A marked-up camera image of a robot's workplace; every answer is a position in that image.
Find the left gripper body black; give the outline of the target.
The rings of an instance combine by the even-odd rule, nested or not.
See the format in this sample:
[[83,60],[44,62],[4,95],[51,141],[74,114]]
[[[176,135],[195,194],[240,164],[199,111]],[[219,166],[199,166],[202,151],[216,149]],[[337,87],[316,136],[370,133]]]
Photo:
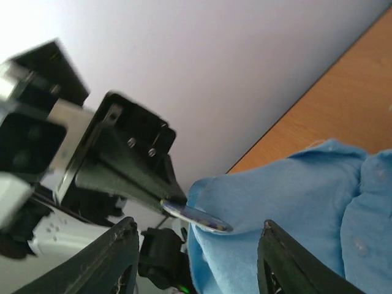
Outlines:
[[82,163],[96,153],[136,153],[151,167],[169,155],[176,132],[169,123],[147,108],[117,92],[108,92],[92,117],[55,196],[61,202],[77,187],[75,178]]

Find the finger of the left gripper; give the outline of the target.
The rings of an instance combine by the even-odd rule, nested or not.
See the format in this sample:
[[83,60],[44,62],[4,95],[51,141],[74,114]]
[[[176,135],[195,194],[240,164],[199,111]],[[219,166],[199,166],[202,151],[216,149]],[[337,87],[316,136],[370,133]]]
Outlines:
[[179,205],[186,203],[168,154],[158,158],[150,167],[136,153],[96,153],[82,163],[75,184],[80,188],[135,200],[156,212],[163,211],[162,200]]

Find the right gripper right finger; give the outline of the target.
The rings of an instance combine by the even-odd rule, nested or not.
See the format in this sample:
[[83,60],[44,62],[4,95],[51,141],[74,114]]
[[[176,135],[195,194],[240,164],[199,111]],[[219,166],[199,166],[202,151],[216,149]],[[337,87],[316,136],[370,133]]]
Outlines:
[[269,219],[258,243],[257,279],[260,293],[362,293]]

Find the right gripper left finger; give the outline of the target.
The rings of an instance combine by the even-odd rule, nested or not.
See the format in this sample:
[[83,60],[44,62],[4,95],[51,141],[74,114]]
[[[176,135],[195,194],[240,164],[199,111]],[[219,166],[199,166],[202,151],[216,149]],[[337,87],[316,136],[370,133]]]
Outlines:
[[133,293],[138,259],[137,223],[125,217],[68,261],[16,293]]

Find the light blue shirt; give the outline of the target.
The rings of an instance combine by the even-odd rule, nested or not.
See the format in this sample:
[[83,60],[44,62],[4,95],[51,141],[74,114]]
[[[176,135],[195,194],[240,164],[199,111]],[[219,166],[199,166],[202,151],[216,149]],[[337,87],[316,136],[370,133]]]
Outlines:
[[336,140],[263,167],[197,181],[188,204],[228,222],[229,234],[191,226],[199,293],[258,293],[257,248],[270,219],[366,293],[391,292],[391,151]]

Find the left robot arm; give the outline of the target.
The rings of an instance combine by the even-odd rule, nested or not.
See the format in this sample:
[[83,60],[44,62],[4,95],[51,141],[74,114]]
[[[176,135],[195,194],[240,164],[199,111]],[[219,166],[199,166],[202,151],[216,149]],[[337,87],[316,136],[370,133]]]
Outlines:
[[20,293],[133,293],[139,276],[194,293],[181,237],[123,214],[186,203],[176,132],[113,91],[89,111],[88,94],[55,40],[1,64],[1,255],[61,259]]

